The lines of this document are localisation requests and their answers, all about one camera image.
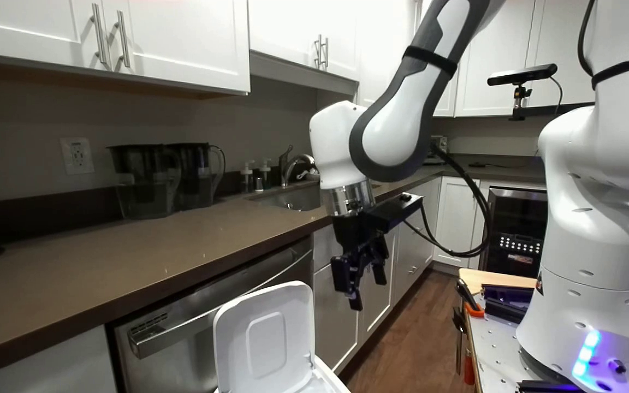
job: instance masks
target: countertop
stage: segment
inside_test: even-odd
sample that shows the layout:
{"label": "countertop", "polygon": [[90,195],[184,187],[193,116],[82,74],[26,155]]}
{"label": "countertop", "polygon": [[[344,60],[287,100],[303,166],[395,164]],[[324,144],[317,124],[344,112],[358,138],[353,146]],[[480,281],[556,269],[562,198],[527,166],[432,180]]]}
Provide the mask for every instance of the countertop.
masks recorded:
{"label": "countertop", "polygon": [[[426,166],[378,198],[432,176]],[[524,167],[469,167],[479,179],[541,180]],[[0,255],[0,367],[116,321],[287,247],[330,222],[324,208],[290,212],[230,198],[169,219],[126,221],[8,244]]]}

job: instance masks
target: wall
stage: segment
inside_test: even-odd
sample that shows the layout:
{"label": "wall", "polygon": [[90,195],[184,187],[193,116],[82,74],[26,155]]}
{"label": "wall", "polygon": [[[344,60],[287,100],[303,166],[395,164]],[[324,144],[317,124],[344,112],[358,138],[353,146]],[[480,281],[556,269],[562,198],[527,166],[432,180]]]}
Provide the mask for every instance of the wall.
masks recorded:
{"label": "wall", "polygon": [[[254,79],[246,98],[197,100],[55,82],[0,81],[0,200],[116,183],[106,146],[212,141],[227,166],[308,150],[308,119],[337,94]],[[61,138],[88,138],[94,174],[67,174]]]}
{"label": "wall", "polygon": [[537,136],[548,119],[453,118],[437,119],[432,132],[447,136],[450,153],[537,156]]}

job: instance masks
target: wooden floor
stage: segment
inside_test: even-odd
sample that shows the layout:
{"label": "wooden floor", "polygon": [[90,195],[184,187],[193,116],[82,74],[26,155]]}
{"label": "wooden floor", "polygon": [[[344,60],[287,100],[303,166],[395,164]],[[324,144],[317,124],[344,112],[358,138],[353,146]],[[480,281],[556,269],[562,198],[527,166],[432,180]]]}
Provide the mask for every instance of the wooden floor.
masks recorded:
{"label": "wooden floor", "polygon": [[454,370],[456,276],[431,273],[353,370],[352,393],[472,393]]}

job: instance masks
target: white robotic arm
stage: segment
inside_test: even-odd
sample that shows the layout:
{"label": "white robotic arm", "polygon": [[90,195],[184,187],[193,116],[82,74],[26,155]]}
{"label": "white robotic arm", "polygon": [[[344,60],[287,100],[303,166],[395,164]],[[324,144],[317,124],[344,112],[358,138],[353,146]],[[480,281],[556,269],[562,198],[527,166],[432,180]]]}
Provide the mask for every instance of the white robotic arm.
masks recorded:
{"label": "white robotic arm", "polygon": [[[500,1],[434,0],[388,90],[369,107],[337,102],[310,121],[334,215],[373,205],[366,176],[417,169],[432,109],[480,20]],[[591,0],[584,64],[596,105],[551,121],[548,232],[540,285],[518,341],[529,358],[587,391],[629,391],[629,0]]]}

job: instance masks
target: dishwasher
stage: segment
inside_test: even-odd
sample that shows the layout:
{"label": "dishwasher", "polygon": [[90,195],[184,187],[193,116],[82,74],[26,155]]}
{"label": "dishwasher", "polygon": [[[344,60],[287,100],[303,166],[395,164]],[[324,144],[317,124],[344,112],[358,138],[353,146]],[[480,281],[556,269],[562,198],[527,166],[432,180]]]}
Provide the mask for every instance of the dishwasher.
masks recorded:
{"label": "dishwasher", "polygon": [[312,239],[300,239],[249,265],[111,324],[117,388],[126,393],[212,393],[212,321],[230,298],[281,281],[312,285]]}

